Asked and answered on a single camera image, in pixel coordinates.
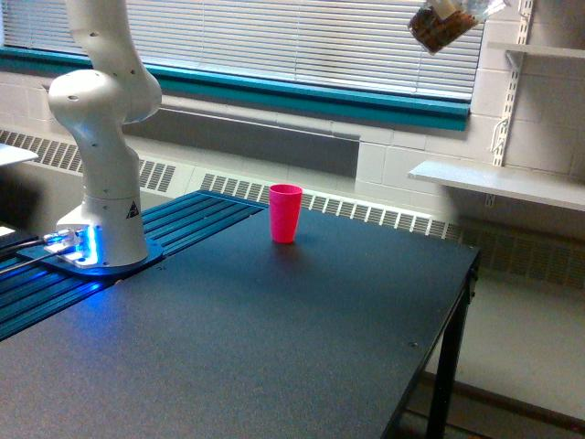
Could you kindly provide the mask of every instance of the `window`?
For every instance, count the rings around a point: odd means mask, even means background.
[[[407,24],[420,0],[127,0],[146,63],[470,101],[483,30],[436,56]],[[82,53],[64,0],[2,0],[5,44]]]

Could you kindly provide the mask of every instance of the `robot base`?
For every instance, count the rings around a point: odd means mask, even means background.
[[[148,250],[148,256],[146,259],[133,263],[130,265],[118,266],[118,267],[95,267],[95,268],[80,268],[72,263],[65,262],[61,258],[53,257],[39,263],[50,265],[51,267],[60,270],[65,273],[72,274],[76,277],[84,277],[91,279],[125,279],[132,274],[138,273],[141,270],[150,267],[151,265],[161,261],[164,258],[163,247],[153,240],[146,239],[146,248]],[[30,249],[24,249],[18,252],[19,256],[27,259],[36,259],[41,256],[47,255],[48,252],[41,246],[32,247]]]

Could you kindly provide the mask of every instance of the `radiator vent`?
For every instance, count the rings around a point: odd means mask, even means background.
[[[268,204],[268,183],[206,173],[201,189]],[[585,287],[583,246],[543,242],[537,235],[515,235],[504,228],[461,227],[418,212],[310,190],[304,191],[302,206],[328,215],[479,246],[482,248],[482,269],[579,289]]]
[[[83,166],[76,145],[35,137],[29,134],[0,130],[0,144],[27,149],[38,155],[34,163],[83,174]],[[140,187],[165,193],[173,179],[176,167],[151,160],[140,160]]]

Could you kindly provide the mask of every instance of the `white shelf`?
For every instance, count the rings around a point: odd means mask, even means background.
[[[551,48],[547,46],[533,46],[530,44],[487,43],[489,48],[499,48],[515,53],[527,53],[540,57],[585,59],[585,50],[577,48]]]
[[[410,178],[485,194],[585,211],[585,183],[535,171],[463,160],[427,160]]]
[[[0,166],[34,160],[38,157],[35,153],[26,149],[0,144]]]

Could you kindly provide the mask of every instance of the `table leg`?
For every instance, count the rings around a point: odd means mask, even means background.
[[[429,414],[429,423],[427,424],[427,439],[443,438],[445,433],[457,361],[459,360],[459,350],[463,339],[465,317],[467,316],[467,307],[469,305],[469,284],[465,286],[465,290],[466,294],[461,298],[442,336],[439,367],[437,368],[431,412]]]

